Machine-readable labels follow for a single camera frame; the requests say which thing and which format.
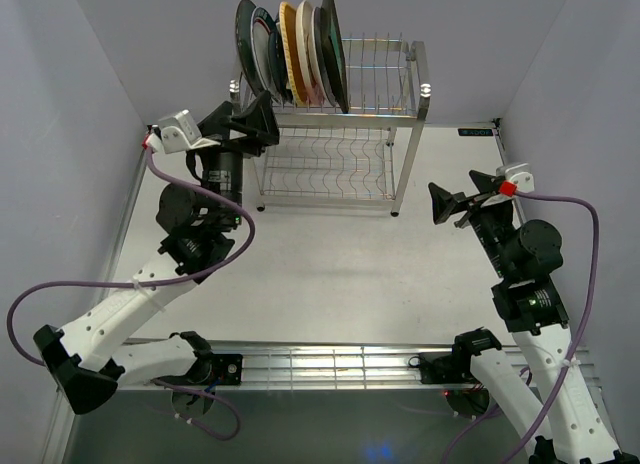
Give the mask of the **large dark teal round plate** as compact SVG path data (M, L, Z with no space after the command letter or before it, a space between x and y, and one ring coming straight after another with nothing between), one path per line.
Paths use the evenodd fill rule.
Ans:
M257 97L265 89L259 82L251 50L251 15L256 7L258 6L252 0L241 0L239 2L235 14L235 42L242 73L247 85Z

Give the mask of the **dark blue leaf-shaped dish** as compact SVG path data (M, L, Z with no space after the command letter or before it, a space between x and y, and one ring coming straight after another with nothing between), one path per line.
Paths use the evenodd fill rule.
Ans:
M268 60L271 77L282 103L291 103L293 95L288 85L288 73L279 24L275 23L269 35Z

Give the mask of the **dark square plate gold rim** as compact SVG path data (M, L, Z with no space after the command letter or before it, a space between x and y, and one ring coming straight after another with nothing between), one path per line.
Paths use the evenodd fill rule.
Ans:
M322 1L320 43L333 101L343 114L347 114L350 107L346 60L335 0Z

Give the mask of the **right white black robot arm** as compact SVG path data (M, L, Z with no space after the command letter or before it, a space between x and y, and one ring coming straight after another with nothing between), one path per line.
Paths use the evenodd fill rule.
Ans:
M604 424L594 403L577 347L588 323L594 284L576 331L551 274L563 264L562 237L549 222L514 224L517 198L540 200L525 165L495 174L470 171L474 195L429 185L435 224L458 216L459 229L473 230L496 272L492 287L497 314L523 356L533 382L527 384L507 361L501 343L487 329L458 335L451 353L432 364L432 375L448 382L483 385L520 437L505 457L525 453L531 463L636 463Z

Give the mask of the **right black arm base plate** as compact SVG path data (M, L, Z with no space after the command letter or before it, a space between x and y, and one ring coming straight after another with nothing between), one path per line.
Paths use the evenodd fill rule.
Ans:
M470 371L470 358L450 353L434 356L418 354L417 369L422 384L476 384Z

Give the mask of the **white plate green red rim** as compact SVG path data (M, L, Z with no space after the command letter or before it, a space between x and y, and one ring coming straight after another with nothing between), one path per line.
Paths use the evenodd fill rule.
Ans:
M250 26L253 60L259 82L277 100L279 93L272 77L269 61L270 39L275 36L275 32L276 25L269 12L262 7L256 7L251 15Z

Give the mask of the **white plate navy lettered rim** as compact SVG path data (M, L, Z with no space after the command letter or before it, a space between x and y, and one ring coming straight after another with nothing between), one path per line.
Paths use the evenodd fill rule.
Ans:
M311 27L311 39L313 56L311 57L312 69L314 77L320 86L323 94L323 99L329 104L334 105L335 100L331 91L331 85L329 83L328 74L324 64L324 58L322 53L321 43L321 11L320 7L315 7L312 13L312 27Z

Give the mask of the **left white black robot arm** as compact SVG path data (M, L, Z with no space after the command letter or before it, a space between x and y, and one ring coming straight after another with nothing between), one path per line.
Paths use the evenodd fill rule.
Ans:
M105 404L121 385L169 378L209 382L215 358L192 331L151 344L127 340L178 297L248 248L231 238L255 225L242 207L244 162L278 144L269 92L237 112L219 105L201 122L180 111L149 127L142 147L149 170L165 181L156 214L166 236L152 257L84 315L34 335L44 366L77 415Z

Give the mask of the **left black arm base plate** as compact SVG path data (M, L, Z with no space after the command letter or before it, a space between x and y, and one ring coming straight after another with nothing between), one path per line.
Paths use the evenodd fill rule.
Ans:
M242 354L209 353L198 357L183 374L166 375L159 380L178 386L237 386L242 381Z

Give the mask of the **pink cream floral round plate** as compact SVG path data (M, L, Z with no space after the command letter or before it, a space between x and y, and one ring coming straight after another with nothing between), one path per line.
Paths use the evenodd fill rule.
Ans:
M313 6L308 0L303 0L298 5L295 15L296 44L302 80L307 95L304 102L309 105L320 105L322 94L314 78L309 57L312 12Z

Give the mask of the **square bamboo-pattern tray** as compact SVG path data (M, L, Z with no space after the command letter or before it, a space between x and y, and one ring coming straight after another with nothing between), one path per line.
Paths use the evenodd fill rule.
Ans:
M282 1L279 4L279 23L284 46L284 55L288 81L294 102L297 106L307 103L307 92L302 79L301 66L298 57L296 35L296 9L292 4Z

